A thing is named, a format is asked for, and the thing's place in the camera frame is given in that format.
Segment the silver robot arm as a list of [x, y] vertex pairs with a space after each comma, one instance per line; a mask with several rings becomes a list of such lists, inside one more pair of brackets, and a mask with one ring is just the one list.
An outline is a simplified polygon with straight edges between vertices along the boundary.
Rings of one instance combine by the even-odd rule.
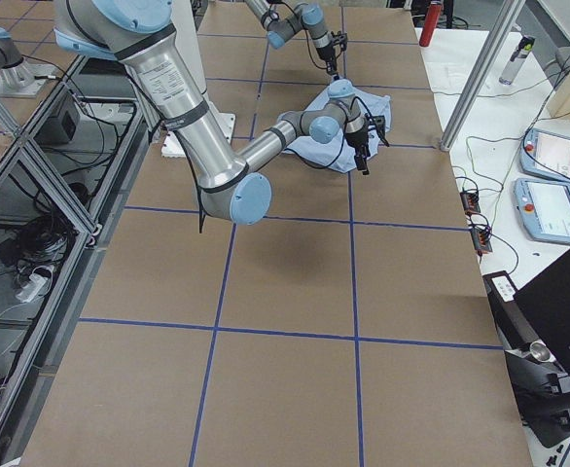
[[245, 0], [276, 50], [301, 31], [305, 35], [311, 63], [335, 81], [339, 79], [338, 58], [347, 49], [347, 34], [330, 31], [324, 11], [317, 3], [301, 2], [291, 7], [285, 1]]
[[326, 144], [341, 133], [367, 173], [369, 117], [345, 79], [328, 87], [328, 101], [316, 111], [286, 112], [241, 152], [236, 152], [176, 44], [169, 1], [56, 1], [57, 44], [70, 52], [118, 61], [137, 75], [138, 87], [197, 168], [200, 212], [240, 225], [260, 221], [272, 190], [260, 168], [302, 136]]

